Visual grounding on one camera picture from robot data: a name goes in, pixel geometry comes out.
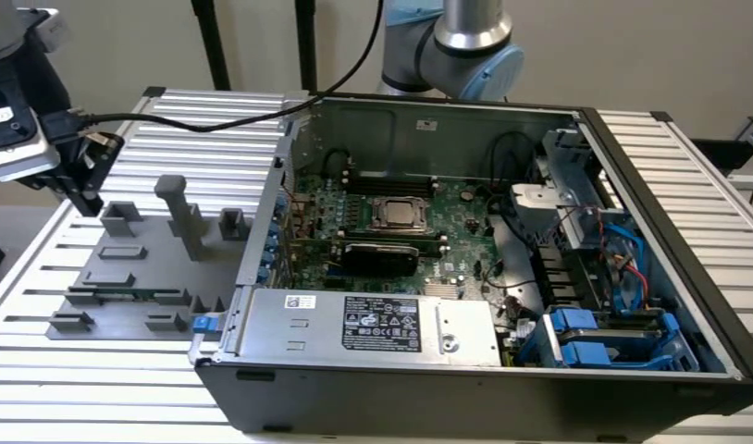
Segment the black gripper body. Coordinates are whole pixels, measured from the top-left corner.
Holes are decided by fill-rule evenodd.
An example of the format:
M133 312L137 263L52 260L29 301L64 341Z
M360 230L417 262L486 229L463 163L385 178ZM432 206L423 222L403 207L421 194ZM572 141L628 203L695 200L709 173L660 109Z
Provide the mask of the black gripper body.
M17 79L26 103L36 114L50 166L17 181L34 189L81 191L89 179L89 168L81 159L82 145L78 120L70 115L70 98L53 66L37 43L25 43L17 52Z

